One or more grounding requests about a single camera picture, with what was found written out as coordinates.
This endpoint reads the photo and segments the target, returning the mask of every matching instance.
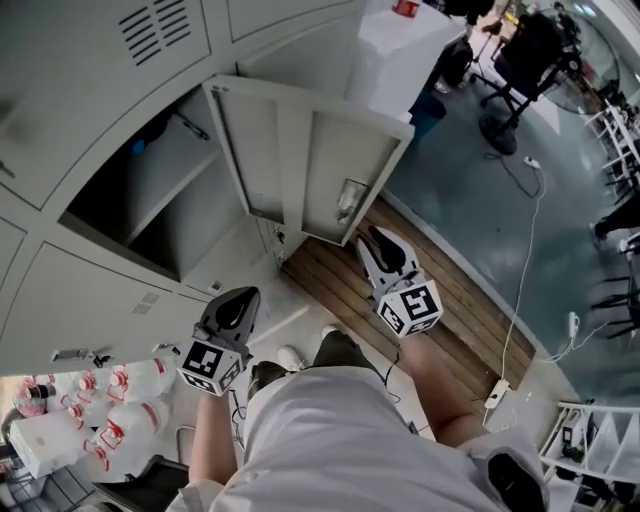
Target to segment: office chair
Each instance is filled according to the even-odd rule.
[[[512,128],[518,125],[524,109],[553,84],[561,69],[562,56],[562,39],[553,21],[543,14],[522,15],[516,33],[495,60],[495,70],[506,85],[495,84],[477,73],[471,75],[471,82],[479,79],[496,90],[483,98],[480,106],[484,108],[489,100],[500,96],[511,111],[511,117],[504,123],[489,115],[480,119],[482,135],[496,150],[506,155],[516,152]],[[512,96],[512,89],[526,98],[524,103]]]
[[[630,265],[630,270],[633,272],[633,266]],[[609,322],[609,325],[626,325],[622,330],[614,332],[613,334],[607,336],[608,339],[613,339],[618,336],[622,336],[623,334],[627,334],[629,332],[636,331],[640,329],[640,289],[638,289],[638,283],[636,282],[636,278],[631,273],[631,275],[627,277],[614,277],[612,279],[605,279],[603,282],[605,283],[613,283],[617,281],[622,281],[627,283],[627,292],[626,293],[616,293],[610,295],[606,299],[598,302],[591,306],[591,309],[610,309],[610,308],[618,308],[618,307],[626,307],[627,312],[629,313],[629,318],[625,320],[614,320]]]
[[[94,482],[93,487],[132,512],[163,512],[188,483],[188,466],[154,455],[140,476],[127,482]]]

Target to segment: locker door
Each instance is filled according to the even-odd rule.
[[[413,126],[308,90],[219,75],[203,84],[247,213],[344,245]]]

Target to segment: person's arm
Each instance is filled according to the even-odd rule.
[[[213,480],[226,485],[237,470],[229,397],[203,393],[198,404],[189,481]]]
[[[400,345],[436,441],[457,447],[486,434],[471,401],[444,365],[433,343],[424,336],[409,336]]]

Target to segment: black cable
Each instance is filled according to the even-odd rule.
[[[542,183],[540,183],[540,178],[538,178],[538,173],[536,172],[536,169],[531,169],[533,171],[533,177],[536,179],[536,182],[538,184],[538,188],[536,188],[535,192],[529,192],[523,185],[522,183],[520,183],[520,180],[518,180],[518,178],[516,177],[515,174],[513,174],[513,172],[511,172],[511,169],[509,169],[509,166],[507,165],[507,162],[504,161],[504,157],[498,153],[485,153],[484,154],[484,158],[486,160],[500,160],[500,163],[502,164],[502,167],[504,168],[504,170],[506,171],[506,173],[511,176],[511,179],[513,181],[515,181],[517,187],[522,191],[522,193],[527,196],[529,199],[535,199],[536,197],[538,197],[538,194],[540,193],[540,190],[542,190]]]
[[[398,353],[396,354],[396,359],[393,362],[393,364],[391,366],[389,366],[389,369],[387,370],[387,374],[384,376],[384,379],[382,380],[382,382],[384,382],[384,387],[387,390],[387,393],[389,393],[392,397],[394,397],[396,400],[393,402],[394,404],[399,404],[402,401],[402,398],[400,398],[398,395],[392,393],[391,391],[389,391],[389,386],[387,385],[389,382],[389,375],[391,375],[391,370],[393,369],[393,367],[395,365],[398,364],[398,361],[400,361],[400,351],[398,350]]]

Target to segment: gray floor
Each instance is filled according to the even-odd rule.
[[[488,93],[476,83],[438,96],[447,116],[409,148],[387,188],[513,306],[535,200],[518,189],[499,161],[485,158],[495,152],[477,125],[479,99]],[[488,110],[505,115],[502,100],[493,103]],[[551,354],[568,344],[569,311],[582,320],[578,342],[612,315],[626,315],[589,307],[615,290],[601,281],[624,275],[626,264],[613,243],[598,253],[589,238],[588,224],[611,210],[614,196],[600,170],[604,150],[582,127],[579,116],[543,100],[521,118],[518,151],[505,159],[529,191],[536,190],[537,181],[522,164],[525,156],[540,162],[546,178],[520,316]],[[612,332],[605,327],[560,366],[583,398],[626,403],[640,396],[640,350],[629,336],[607,340]]]

